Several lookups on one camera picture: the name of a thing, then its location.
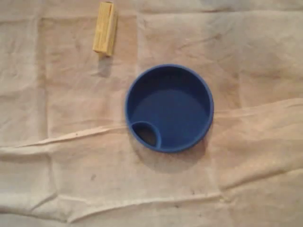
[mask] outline beige cloth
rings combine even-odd
[[[98,0],[0,1],[0,226],[301,227],[303,1],[115,3],[99,59]],[[130,84],[160,63],[214,96],[207,138],[175,155],[124,120]]]

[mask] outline yellow wooden block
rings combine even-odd
[[[116,7],[111,2],[101,2],[97,19],[93,50],[107,56],[113,54],[117,26]]]

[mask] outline blue bowl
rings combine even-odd
[[[212,93],[194,71],[164,64],[142,73],[125,103],[130,132],[144,146],[174,153],[198,143],[214,116]]]

